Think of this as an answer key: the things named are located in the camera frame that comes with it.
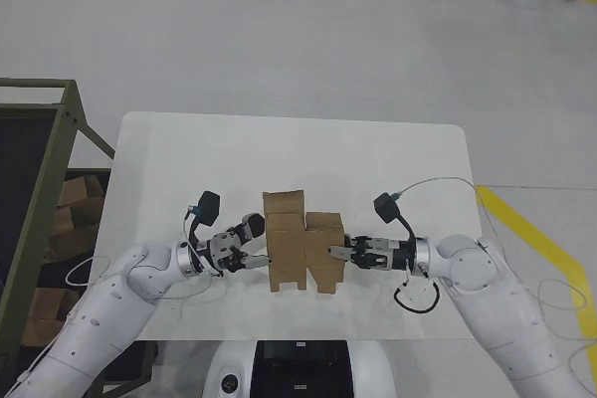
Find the green metal frame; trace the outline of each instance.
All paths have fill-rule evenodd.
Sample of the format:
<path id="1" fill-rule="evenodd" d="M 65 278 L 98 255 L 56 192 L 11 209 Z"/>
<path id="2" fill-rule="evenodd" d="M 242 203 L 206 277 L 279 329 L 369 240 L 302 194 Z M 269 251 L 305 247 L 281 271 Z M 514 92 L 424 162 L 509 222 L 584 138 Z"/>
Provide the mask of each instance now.
<path id="1" fill-rule="evenodd" d="M 146 341 L 146 346 L 143 351 L 143 361 L 141 363 L 141 376 L 118 385 L 109 391 L 103 392 L 106 383 L 102 373 L 96 378 L 96 381 L 93 382 L 91 388 L 89 388 L 86 398 L 119 398 L 149 382 L 152 377 L 152 363 L 155 361 L 154 352 L 156 347 L 156 341 Z"/>
<path id="2" fill-rule="evenodd" d="M 73 80 L 0 79 L 2 88 L 64 89 L 57 103 L 0 103 L 0 113 L 26 109 L 54 109 L 55 121 L 38 172 L 27 215 L 13 256 L 0 301 L 0 391 L 14 379 L 15 365 L 29 306 L 51 235 L 53 216 L 60 198 L 77 131 L 81 131 L 111 159 L 114 150 L 92 128 Z"/>

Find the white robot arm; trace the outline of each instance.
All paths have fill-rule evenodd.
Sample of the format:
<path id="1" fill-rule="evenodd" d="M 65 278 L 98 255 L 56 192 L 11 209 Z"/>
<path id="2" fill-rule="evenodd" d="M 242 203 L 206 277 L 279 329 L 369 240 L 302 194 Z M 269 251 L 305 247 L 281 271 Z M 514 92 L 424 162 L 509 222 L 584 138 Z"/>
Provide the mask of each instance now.
<path id="1" fill-rule="evenodd" d="M 204 197 L 209 196 L 204 193 L 200 206 L 189 209 L 196 217 L 188 241 L 170 248 L 159 244 L 129 248 L 87 289 L 50 351 L 33 371 L 18 378 L 7 396 L 81 397 L 106 366 L 137 339 L 156 310 L 155 301 L 171 285 L 210 269 L 216 274 L 268 265 L 268 257 L 241 251 L 244 244 L 263 235 L 265 222 L 259 214 L 245 216 L 241 224 L 209 241 L 197 240 L 194 228 L 212 225 L 218 215 L 219 197 L 213 198 L 216 203 L 202 205 Z M 208 218 L 214 207 L 216 214 Z M 195 247 L 194 253 L 189 244 Z"/>
<path id="2" fill-rule="evenodd" d="M 583 397 L 587 393 L 562 363 L 540 311 L 504 258 L 484 238 L 452 235 L 435 245 L 416 238 L 387 194 L 374 202 L 383 221 L 399 220 L 409 240 L 345 239 L 330 254 L 363 269 L 402 270 L 437 279 L 478 344 L 491 356 L 521 398 Z M 406 309 L 426 313 L 402 304 Z"/>

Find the white table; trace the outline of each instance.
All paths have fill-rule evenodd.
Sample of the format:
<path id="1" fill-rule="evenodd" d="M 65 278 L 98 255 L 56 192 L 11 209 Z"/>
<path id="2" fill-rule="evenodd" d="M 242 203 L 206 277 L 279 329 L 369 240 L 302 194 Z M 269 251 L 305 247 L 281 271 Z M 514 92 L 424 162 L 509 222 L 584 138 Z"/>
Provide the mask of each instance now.
<path id="1" fill-rule="evenodd" d="M 200 239 L 263 211 L 263 191 L 305 191 L 306 211 L 340 212 L 345 232 L 406 239 L 385 225 L 373 199 L 436 176 L 472 179 L 464 132 L 454 125 L 352 120 L 132 112 L 123 119 L 99 229 L 96 254 L 115 259 L 136 242 L 183 238 L 182 217 L 204 190 L 221 195 L 221 213 Z M 414 188 L 399 200 L 419 236 L 441 239 L 481 234 L 475 195 L 457 181 Z M 249 243 L 265 252 L 265 240 Z M 93 276 L 104 264 L 96 262 Z M 363 271 L 348 264 L 336 295 L 282 285 L 270 293 L 267 270 L 215 280 L 202 295 L 162 300 L 140 339 L 391 339 L 471 337 L 447 298 L 426 315 L 393 300 L 402 273 Z M 205 278 L 173 287 L 169 295 L 201 290 Z M 424 307 L 433 290 L 410 290 Z"/>

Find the concrete floor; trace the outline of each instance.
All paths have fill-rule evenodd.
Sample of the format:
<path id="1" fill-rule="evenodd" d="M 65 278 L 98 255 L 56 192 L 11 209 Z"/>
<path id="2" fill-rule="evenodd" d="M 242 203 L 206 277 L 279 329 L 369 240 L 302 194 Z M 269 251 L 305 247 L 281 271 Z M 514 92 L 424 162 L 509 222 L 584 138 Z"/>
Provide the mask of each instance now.
<path id="1" fill-rule="evenodd" d="M 111 144 L 131 110 L 457 124 L 476 183 L 585 266 L 597 305 L 597 4 L 0 0 L 0 77 L 76 79 Z M 108 163 L 81 139 L 72 165 Z M 497 229 L 530 287 L 563 278 Z M 547 316 L 579 335 L 574 314 Z M 199 396 L 216 345 L 167 344 L 128 396 Z M 472 340 L 385 345 L 401 397 L 513 397 Z M 564 357 L 576 346 L 557 341 Z M 592 386 L 585 355 L 574 366 Z"/>

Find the cardboard box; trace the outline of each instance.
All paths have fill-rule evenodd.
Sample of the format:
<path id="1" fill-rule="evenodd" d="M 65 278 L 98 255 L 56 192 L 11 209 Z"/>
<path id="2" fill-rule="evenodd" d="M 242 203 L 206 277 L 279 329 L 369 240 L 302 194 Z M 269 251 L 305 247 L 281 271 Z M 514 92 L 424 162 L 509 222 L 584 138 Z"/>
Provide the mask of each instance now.
<path id="1" fill-rule="evenodd" d="M 345 262 L 329 255 L 330 246 L 344 246 L 345 233 L 339 213 L 307 213 L 305 215 L 305 257 L 307 268 L 321 294 L 336 293 L 342 283 Z"/>
<path id="2" fill-rule="evenodd" d="M 305 264 L 304 197 L 302 191 L 263 194 L 270 264 L 270 291 L 296 282 L 307 289 Z"/>
<path id="3" fill-rule="evenodd" d="M 98 240 L 100 223 L 78 228 L 49 238 L 44 263 L 61 262 L 93 250 Z"/>
<path id="4" fill-rule="evenodd" d="M 78 177 L 64 182 L 58 207 L 62 208 L 87 198 L 103 196 L 100 181 L 94 175 Z"/>
<path id="5" fill-rule="evenodd" d="M 62 330 L 67 314 L 80 296 L 67 289 L 36 288 L 29 317 L 22 335 L 22 345 L 44 347 Z"/>
<path id="6" fill-rule="evenodd" d="M 54 263 L 91 251 L 96 246 L 103 190 L 94 175 L 64 182 L 43 262 Z"/>

